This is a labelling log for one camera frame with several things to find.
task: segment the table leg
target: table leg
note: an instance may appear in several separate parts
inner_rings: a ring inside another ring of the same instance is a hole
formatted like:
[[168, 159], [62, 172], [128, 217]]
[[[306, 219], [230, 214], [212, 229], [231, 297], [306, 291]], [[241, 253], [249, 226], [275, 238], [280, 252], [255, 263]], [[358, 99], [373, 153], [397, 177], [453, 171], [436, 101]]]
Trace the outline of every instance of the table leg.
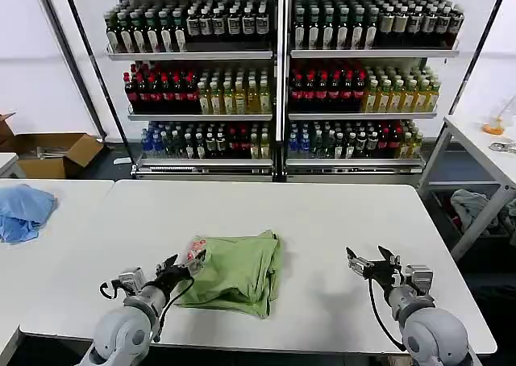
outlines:
[[465, 252], [475, 243], [485, 228], [495, 218], [501, 208], [516, 195], [516, 190], [509, 186], [501, 185], [497, 192], [491, 197], [487, 206], [478, 214], [475, 221], [465, 231], [462, 238], [451, 250], [453, 260], [458, 261]]
[[427, 166], [422, 172], [421, 179], [418, 183], [418, 194], [419, 197], [424, 198], [424, 196], [427, 194], [427, 188], [428, 184], [430, 183], [430, 172], [433, 169], [434, 165], [436, 164], [437, 160], [444, 154], [446, 151], [446, 147], [452, 140], [452, 134], [450, 132], [450, 128], [444, 124], [444, 130], [441, 136], [439, 137], [439, 140], [437, 144], [435, 145], [435, 149], [432, 152], [432, 155], [430, 156], [430, 159], [428, 160]]

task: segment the red label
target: red label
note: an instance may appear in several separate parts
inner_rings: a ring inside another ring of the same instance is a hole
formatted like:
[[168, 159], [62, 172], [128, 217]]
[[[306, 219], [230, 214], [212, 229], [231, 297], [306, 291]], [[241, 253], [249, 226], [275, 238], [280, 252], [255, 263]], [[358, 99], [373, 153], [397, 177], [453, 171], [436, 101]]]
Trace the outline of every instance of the red label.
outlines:
[[326, 98], [326, 90], [318, 90], [316, 93], [315, 93], [315, 96], [317, 98], [320, 98], [321, 100]]
[[304, 90], [303, 97], [308, 100], [311, 100], [312, 98], [314, 98], [314, 91], [313, 90]]
[[136, 92], [130, 92], [129, 94], [127, 94], [127, 98], [130, 102], [136, 102], [138, 101], [138, 94]]

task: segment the green cloth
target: green cloth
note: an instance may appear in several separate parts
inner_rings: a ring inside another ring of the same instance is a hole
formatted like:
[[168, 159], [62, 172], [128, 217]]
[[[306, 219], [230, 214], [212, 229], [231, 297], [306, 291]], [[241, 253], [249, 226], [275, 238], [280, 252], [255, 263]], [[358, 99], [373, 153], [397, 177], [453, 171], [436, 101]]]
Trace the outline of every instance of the green cloth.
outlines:
[[[179, 306], [270, 315], [281, 267], [280, 240], [272, 231], [252, 237], [197, 237], [192, 247], [206, 249], [206, 258]], [[188, 284], [183, 281], [179, 292]]]

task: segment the folded garment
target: folded garment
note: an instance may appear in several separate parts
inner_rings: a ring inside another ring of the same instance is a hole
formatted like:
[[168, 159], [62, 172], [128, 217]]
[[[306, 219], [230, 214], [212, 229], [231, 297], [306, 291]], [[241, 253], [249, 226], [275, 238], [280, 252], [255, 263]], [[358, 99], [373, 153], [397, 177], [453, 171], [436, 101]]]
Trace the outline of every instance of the folded garment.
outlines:
[[6, 243], [35, 239], [55, 203], [53, 195], [29, 185], [0, 188], [0, 239]]
[[[206, 249], [192, 288], [178, 305], [238, 310], [261, 318], [270, 315], [277, 298], [281, 267], [280, 240], [271, 231], [253, 237], [197, 237], [188, 257]], [[181, 284], [182, 292], [187, 284]]]

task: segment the metal pole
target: metal pole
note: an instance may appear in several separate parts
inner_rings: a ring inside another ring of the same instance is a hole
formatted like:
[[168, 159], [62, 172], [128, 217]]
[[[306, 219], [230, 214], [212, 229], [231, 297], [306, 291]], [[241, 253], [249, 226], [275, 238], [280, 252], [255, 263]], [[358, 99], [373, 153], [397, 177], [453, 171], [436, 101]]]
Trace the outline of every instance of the metal pole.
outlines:
[[79, 89], [79, 93], [81, 94], [82, 99], [84, 100], [86, 109], [89, 111], [89, 115], [94, 121], [94, 125], [97, 128], [98, 134], [102, 137], [102, 141], [105, 141], [107, 133], [102, 128], [100, 118], [98, 117], [97, 111], [95, 110], [94, 102], [89, 95], [84, 79], [82, 78], [79, 67], [77, 66], [77, 62], [73, 57], [72, 49], [70, 48], [68, 40], [66, 39], [65, 31], [63, 30], [59, 18], [57, 17], [56, 9], [54, 8], [51, 0], [41, 0], [41, 5], [47, 13], [50, 24], [52, 25], [52, 29], [56, 34], [57, 42], [59, 43], [63, 52], [64, 60], [66, 61], [70, 72], [72, 73], [72, 77], [77, 85], [77, 88]]

